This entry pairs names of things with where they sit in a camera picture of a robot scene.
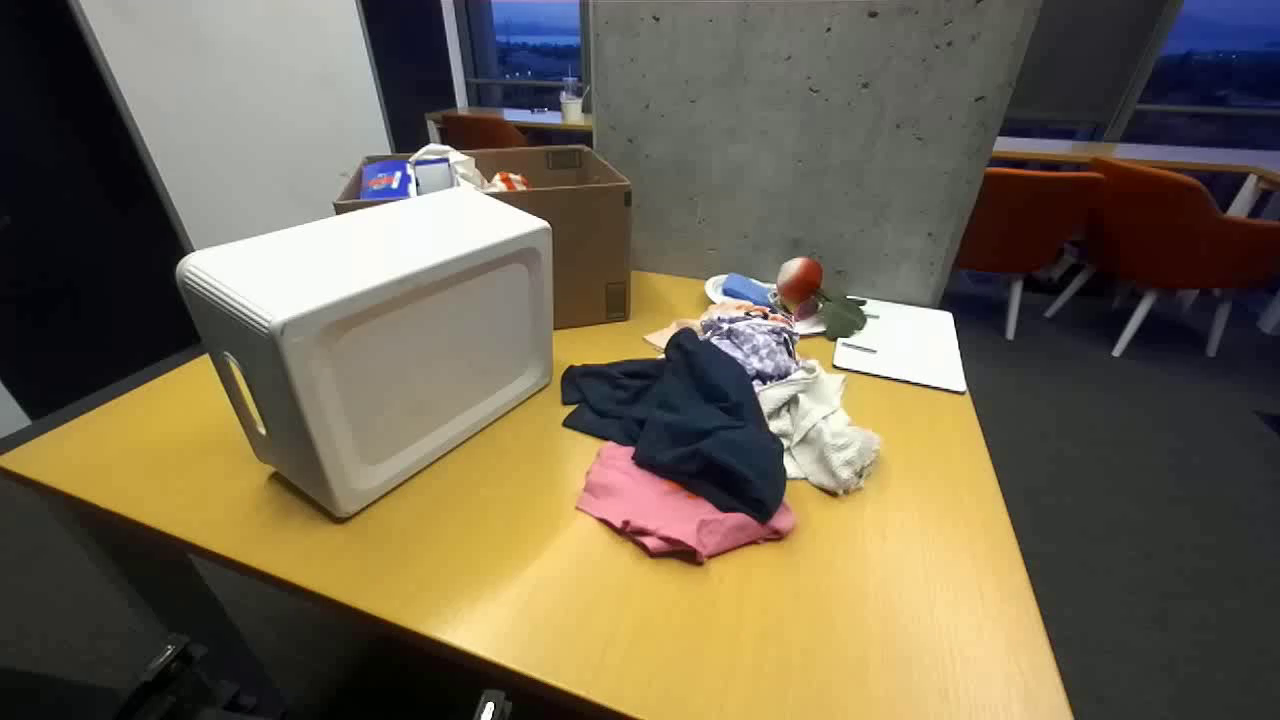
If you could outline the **dark blue cloth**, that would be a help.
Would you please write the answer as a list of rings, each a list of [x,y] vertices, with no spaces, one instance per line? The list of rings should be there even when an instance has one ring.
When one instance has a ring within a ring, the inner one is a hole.
[[[573,366],[560,402],[573,434],[625,444],[640,468],[719,512],[770,524],[783,505],[783,447],[749,374],[694,330],[662,361]]]

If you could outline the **pink cloth with orange print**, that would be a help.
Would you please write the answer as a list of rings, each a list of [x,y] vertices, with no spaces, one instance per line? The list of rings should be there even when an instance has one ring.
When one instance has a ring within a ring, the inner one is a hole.
[[[724,512],[685,486],[640,468],[625,444],[596,447],[578,507],[630,537],[650,556],[679,556],[694,563],[709,563],[749,543],[770,543],[796,534],[796,512],[789,505],[780,505],[770,519]]]

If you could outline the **white plastic basket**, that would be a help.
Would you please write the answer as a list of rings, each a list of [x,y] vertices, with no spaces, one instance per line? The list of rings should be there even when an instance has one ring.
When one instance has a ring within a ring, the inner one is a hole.
[[[336,519],[553,381],[553,227],[476,187],[197,249],[178,288],[251,452]]]

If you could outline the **blue white plate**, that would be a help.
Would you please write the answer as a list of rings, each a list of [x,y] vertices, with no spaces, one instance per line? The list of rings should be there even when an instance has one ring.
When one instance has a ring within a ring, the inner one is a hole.
[[[775,305],[775,285],[764,285],[743,271],[716,271],[703,281],[712,305]]]

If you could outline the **purple patterned cloth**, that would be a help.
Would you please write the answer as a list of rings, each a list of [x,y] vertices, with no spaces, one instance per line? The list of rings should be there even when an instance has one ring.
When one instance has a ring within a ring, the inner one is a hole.
[[[760,316],[712,316],[702,337],[732,355],[751,381],[783,381],[800,370],[796,337]]]

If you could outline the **red apple toy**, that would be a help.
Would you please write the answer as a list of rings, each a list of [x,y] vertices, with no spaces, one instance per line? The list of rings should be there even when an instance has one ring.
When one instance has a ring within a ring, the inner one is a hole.
[[[775,299],[793,316],[811,316],[824,288],[824,266],[815,257],[793,257],[775,271]]]

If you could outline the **brown cardboard box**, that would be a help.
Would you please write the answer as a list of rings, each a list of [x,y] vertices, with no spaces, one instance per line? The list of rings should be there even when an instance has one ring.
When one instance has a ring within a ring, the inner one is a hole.
[[[553,281],[534,316],[547,330],[612,326],[631,309],[631,186],[581,143],[463,148],[463,187],[481,187],[553,233]]]

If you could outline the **green cloth piece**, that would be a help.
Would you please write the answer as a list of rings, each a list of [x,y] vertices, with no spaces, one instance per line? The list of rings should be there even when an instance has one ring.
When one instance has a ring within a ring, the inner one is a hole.
[[[828,340],[856,337],[868,326],[868,311],[853,295],[835,295],[820,305],[820,326]]]

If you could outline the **white paper sheet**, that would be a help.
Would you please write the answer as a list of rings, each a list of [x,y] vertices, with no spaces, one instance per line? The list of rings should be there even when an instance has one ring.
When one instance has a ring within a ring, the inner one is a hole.
[[[943,309],[868,299],[866,330],[832,354],[843,374],[968,392],[957,322]]]

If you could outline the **white bag in carton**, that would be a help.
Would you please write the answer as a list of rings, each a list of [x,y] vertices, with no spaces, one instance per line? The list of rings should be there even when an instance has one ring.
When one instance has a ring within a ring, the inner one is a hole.
[[[427,194],[444,194],[444,187],[476,187],[484,194],[488,179],[481,172],[481,164],[454,148],[454,143],[423,143],[407,155],[407,172],[413,172],[413,194],[427,195]]]

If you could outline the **orange chair left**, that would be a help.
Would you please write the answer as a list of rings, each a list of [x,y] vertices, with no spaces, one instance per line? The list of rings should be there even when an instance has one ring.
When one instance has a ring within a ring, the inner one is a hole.
[[[492,114],[432,114],[427,130],[454,148],[526,148],[528,135]]]

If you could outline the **orange chair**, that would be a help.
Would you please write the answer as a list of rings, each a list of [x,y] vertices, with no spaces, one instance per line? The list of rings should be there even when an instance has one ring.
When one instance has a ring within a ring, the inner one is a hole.
[[[962,271],[1007,277],[1006,337],[1017,337],[1023,281],[1086,233],[1100,172],[990,167],[962,235]]]
[[[1090,212],[1086,266],[1049,305],[1049,316],[1078,299],[1091,277],[1135,288],[1142,299],[1114,345],[1114,355],[1125,355],[1160,295],[1217,294],[1220,305],[1203,345],[1217,355],[1231,295],[1280,285],[1280,223],[1225,215],[1195,178],[1174,167],[1091,162],[1091,172],[1105,186]]]
[[[454,148],[526,148],[528,135],[492,114],[432,114],[427,130]]]

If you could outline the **blue box in carton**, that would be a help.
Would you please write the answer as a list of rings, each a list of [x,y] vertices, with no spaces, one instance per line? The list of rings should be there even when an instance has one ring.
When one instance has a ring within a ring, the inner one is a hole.
[[[400,155],[363,162],[355,178],[359,200],[407,200],[413,195],[413,172]]]

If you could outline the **orange chair near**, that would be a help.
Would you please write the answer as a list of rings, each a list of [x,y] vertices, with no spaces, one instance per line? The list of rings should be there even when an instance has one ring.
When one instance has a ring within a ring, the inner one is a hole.
[[[990,167],[962,235],[962,271],[1007,277],[1006,337],[1017,337],[1023,281],[1086,233],[1100,172]]]

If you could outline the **orange chair far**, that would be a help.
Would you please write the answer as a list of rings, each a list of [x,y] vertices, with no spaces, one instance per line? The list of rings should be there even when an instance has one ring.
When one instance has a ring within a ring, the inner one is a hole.
[[[1091,172],[1105,186],[1090,212],[1086,266],[1049,305],[1049,316],[1078,299],[1091,277],[1135,288],[1142,299],[1114,345],[1114,355],[1125,355],[1160,295],[1217,294],[1220,305],[1203,345],[1217,355],[1231,295],[1280,285],[1280,223],[1225,215],[1195,178],[1174,167],[1091,162]]]

